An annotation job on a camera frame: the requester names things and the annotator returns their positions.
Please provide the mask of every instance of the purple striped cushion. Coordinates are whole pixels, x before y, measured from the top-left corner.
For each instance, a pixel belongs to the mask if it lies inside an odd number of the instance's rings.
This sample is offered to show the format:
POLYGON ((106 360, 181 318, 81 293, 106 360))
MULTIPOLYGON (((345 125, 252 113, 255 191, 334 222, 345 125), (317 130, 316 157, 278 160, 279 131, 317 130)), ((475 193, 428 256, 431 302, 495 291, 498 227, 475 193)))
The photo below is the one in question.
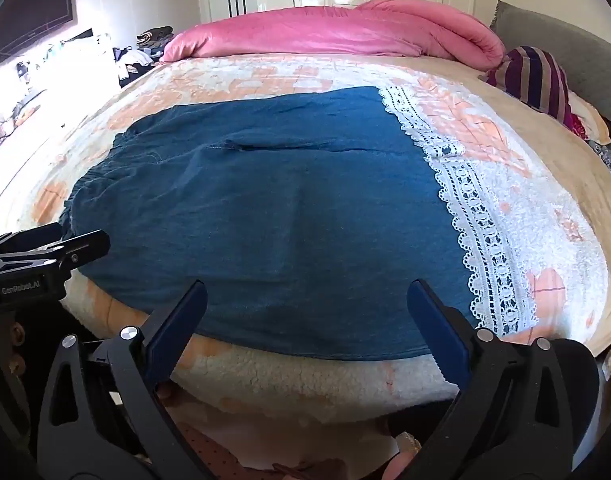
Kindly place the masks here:
POLYGON ((565 72, 548 52, 520 46, 481 79, 572 129, 565 72))

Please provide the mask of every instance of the pink comforter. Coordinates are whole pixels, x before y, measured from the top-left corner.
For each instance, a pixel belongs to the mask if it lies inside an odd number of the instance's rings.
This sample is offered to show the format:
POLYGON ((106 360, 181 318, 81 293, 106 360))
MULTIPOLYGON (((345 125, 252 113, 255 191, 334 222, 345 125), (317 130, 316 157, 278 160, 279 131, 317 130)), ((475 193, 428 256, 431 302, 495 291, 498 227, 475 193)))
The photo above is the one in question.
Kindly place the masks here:
POLYGON ((197 25, 174 38, 161 60, 271 53, 425 55, 489 70, 505 48, 479 20, 447 5, 372 0, 356 9, 294 7, 197 25))

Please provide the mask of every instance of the lace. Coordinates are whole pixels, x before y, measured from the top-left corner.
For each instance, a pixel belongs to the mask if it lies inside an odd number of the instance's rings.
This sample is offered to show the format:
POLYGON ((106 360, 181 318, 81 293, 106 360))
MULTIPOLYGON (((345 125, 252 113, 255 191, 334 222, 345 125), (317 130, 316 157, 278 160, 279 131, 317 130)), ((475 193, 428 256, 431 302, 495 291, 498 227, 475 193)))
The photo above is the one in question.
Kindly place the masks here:
POLYGON ((465 251, 463 265, 470 270, 468 286, 474 295, 471 311, 498 336, 520 332, 537 322, 534 301, 527 293, 525 266, 512 243, 498 229, 494 197, 481 183, 475 161, 463 157, 465 147, 453 137, 442 136, 413 104, 412 89, 379 89, 386 111, 395 115, 401 129, 425 152, 441 190, 439 197, 452 214, 452 226, 465 251))

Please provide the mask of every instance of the television screen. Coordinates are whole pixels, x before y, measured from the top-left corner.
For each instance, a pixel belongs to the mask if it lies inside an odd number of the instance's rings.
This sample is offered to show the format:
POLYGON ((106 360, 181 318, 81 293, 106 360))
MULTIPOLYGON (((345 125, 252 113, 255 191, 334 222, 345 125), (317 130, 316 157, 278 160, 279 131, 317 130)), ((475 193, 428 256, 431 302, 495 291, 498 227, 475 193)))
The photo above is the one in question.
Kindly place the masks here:
POLYGON ((0 62, 73 18, 72 0, 4 0, 0 6, 0 62))

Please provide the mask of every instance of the silver screw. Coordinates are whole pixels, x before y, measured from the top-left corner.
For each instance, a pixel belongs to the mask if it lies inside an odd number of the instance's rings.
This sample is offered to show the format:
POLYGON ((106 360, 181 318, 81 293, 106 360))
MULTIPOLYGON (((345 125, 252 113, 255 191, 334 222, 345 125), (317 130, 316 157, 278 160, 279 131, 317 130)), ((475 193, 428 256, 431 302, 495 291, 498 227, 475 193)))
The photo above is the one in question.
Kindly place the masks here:
POLYGON ((552 347, 552 345, 550 345, 550 342, 543 337, 537 339, 537 346, 541 350, 549 350, 552 347))
POLYGON ((71 348, 72 346, 74 346, 74 343, 76 343, 75 335, 66 336, 63 339, 63 342, 61 342, 61 344, 63 345, 63 348, 71 348))
POLYGON ((494 339, 494 334, 487 328, 480 328, 476 331, 476 336, 483 342, 489 343, 494 339))
POLYGON ((126 341, 130 341, 130 339, 134 339, 136 335, 139 333, 139 329, 135 326, 126 326, 121 331, 121 339, 125 339, 126 341))

